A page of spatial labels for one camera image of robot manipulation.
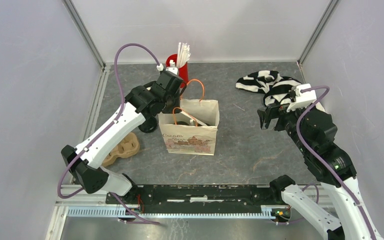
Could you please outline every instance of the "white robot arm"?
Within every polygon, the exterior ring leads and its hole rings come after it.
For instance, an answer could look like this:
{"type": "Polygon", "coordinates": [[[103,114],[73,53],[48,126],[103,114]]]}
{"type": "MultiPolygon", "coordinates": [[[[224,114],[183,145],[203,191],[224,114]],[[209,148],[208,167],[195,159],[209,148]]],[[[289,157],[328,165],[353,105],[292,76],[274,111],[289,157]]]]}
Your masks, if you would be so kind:
{"type": "Polygon", "coordinates": [[[139,127],[142,132],[150,133],[157,128],[156,114],[171,113],[175,107],[179,107],[179,97],[182,94],[179,88],[182,83],[177,68],[162,70],[157,81],[132,89],[125,97],[126,103],[121,115],[120,106],[88,139],[76,147],[66,145],[61,150],[67,166],[83,152],[80,159],[70,168],[70,172],[88,194],[105,190],[124,196],[132,188],[132,181],[127,176],[105,169],[101,164],[111,150],[133,129],[139,127]]]}

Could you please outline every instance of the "cable connector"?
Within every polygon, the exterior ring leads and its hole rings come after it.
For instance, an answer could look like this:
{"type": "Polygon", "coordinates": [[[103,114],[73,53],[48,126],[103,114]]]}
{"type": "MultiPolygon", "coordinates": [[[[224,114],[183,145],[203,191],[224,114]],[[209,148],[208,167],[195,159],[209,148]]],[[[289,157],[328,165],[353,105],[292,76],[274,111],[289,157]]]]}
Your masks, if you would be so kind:
{"type": "Polygon", "coordinates": [[[164,70],[164,66],[162,63],[160,63],[159,65],[156,66],[156,69],[159,71],[159,72],[162,72],[164,70]]]}
{"type": "Polygon", "coordinates": [[[312,104],[316,99],[316,91],[306,91],[302,90],[311,88],[309,83],[293,86],[290,90],[290,96],[293,98],[293,101],[287,107],[286,112],[294,111],[295,109],[306,108],[312,104]]]}

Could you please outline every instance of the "wooden object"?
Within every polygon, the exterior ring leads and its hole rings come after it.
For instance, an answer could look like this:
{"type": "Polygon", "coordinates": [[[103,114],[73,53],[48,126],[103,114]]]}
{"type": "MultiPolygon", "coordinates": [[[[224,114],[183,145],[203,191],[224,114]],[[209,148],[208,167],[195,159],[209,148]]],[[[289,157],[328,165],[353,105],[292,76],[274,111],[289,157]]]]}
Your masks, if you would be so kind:
{"type": "Polygon", "coordinates": [[[139,152],[140,145],[136,134],[130,132],[117,146],[115,146],[108,156],[102,162],[102,166],[106,167],[113,164],[117,158],[130,158],[139,152]]]}

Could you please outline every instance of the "bag handle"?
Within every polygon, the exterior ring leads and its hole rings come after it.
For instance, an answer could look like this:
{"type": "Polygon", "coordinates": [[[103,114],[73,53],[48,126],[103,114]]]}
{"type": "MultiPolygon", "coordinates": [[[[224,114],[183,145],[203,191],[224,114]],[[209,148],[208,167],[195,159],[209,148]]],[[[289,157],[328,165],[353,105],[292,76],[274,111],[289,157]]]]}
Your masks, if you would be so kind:
{"type": "MultiPolygon", "coordinates": [[[[176,109],[180,109],[181,111],[183,111],[183,109],[181,109],[180,107],[178,107],[178,106],[176,106],[175,108],[173,108],[173,119],[174,119],[174,124],[175,125],[177,125],[178,124],[178,122],[177,122],[177,120],[176,120],[176,114],[175,114],[175,110],[176,109]]],[[[195,118],[195,117],[193,117],[192,115],[190,115],[189,113],[187,113],[193,120],[195,120],[195,127],[198,127],[198,121],[197,121],[197,119],[195,118]]]]}
{"type": "Polygon", "coordinates": [[[205,96],[205,87],[204,87],[204,84],[203,84],[200,80],[194,78],[194,79],[191,79],[190,81],[188,81],[188,82],[186,83],[186,86],[188,86],[191,82],[198,82],[198,83],[201,84],[201,87],[202,87],[202,97],[201,97],[201,99],[199,100],[199,101],[201,102],[201,101],[204,99],[204,96],[205,96]]]}

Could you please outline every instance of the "gray table surface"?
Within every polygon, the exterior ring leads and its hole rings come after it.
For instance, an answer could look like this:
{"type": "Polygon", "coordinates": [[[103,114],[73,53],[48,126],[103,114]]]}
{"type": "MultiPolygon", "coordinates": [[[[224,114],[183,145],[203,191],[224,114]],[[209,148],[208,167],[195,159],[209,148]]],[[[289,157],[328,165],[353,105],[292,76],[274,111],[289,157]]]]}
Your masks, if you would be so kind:
{"type": "MultiPolygon", "coordinates": [[[[235,88],[243,76],[260,70],[276,70],[281,76],[303,80],[295,62],[190,63],[189,78],[205,85],[205,98],[219,101],[220,123],[214,156],[168,153],[159,129],[153,133],[133,132],[140,152],[119,158],[108,169],[125,173],[137,184],[268,184],[289,175],[297,184],[316,181],[288,135],[272,129],[260,130],[257,109],[262,94],[235,88]]],[[[157,80],[155,64],[119,65],[124,94],[157,80]]],[[[199,99],[199,83],[192,83],[185,98],[199,99]]],[[[98,129],[119,107],[120,95],[114,71],[108,81],[99,111],[98,129]]]]}

